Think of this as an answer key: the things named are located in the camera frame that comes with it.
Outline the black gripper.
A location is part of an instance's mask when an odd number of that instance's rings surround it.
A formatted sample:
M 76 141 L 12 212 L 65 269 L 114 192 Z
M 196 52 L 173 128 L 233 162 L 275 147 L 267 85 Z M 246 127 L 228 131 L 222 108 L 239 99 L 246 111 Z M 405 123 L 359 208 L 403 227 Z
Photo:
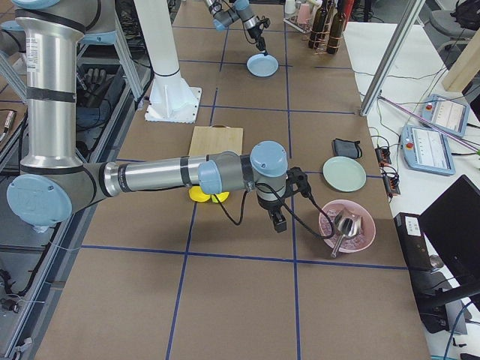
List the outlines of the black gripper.
M 281 212 L 287 187 L 275 188 L 268 184 L 256 184 L 256 195 L 259 205 L 269 212 L 274 230 L 282 233 L 287 230 L 287 221 Z
M 263 30 L 267 29 L 268 27 L 268 20 L 247 21 L 247 32 L 250 38 L 254 41 L 254 44 L 259 51 L 266 51 L 266 42 L 263 37 Z

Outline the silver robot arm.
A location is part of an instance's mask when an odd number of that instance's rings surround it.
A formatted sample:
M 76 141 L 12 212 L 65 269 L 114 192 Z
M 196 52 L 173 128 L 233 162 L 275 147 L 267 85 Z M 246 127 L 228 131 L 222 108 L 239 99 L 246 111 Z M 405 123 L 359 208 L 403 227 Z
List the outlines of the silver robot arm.
M 237 20 L 241 20 L 242 26 L 256 48 L 266 56 L 268 54 L 263 30 L 270 26 L 268 17 L 258 17 L 247 0 L 239 0 L 227 3 L 226 1 L 205 0 L 205 6 L 212 16 L 213 26 L 218 31 L 227 30 Z
M 26 40 L 29 138 L 20 175 L 7 187 L 15 215 L 35 227 L 51 227 L 120 193 L 199 185 L 205 194 L 256 190 L 277 232 L 285 231 L 278 204 L 287 195 L 287 153 L 263 141 L 250 154 L 232 151 L 142 163 L 83 163 L 76 154 L 77 44 L 112 28 L 114 1 L 12 1 Z M 263 28 L 249 1 L 204 1 L 217 29 L 237 20 L 266 58 Z M 194 122 L 201 88 L 190 87 L 178 63 L 167 1 L 134 1 L 154 73 L 149 121 Z

